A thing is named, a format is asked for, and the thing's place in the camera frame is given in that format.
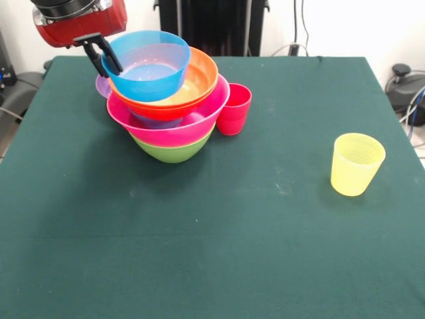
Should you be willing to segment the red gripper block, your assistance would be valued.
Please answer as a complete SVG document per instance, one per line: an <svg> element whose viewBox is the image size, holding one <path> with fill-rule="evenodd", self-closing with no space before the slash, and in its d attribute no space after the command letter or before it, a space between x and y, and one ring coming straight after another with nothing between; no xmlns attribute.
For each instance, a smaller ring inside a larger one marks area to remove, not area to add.
<svg viewBox="0 0 425 319"><path fill-rule="evenodd" d="M100 33L98 47L105 67L92 43L85 42L82 46L87 57L104 78L109 77L105 69L112 74L122 73L123 66L104 37L125 31L128 17L123 0L33 1L33 5L35 27L50 46L75 46L75 38Z"/></svg>

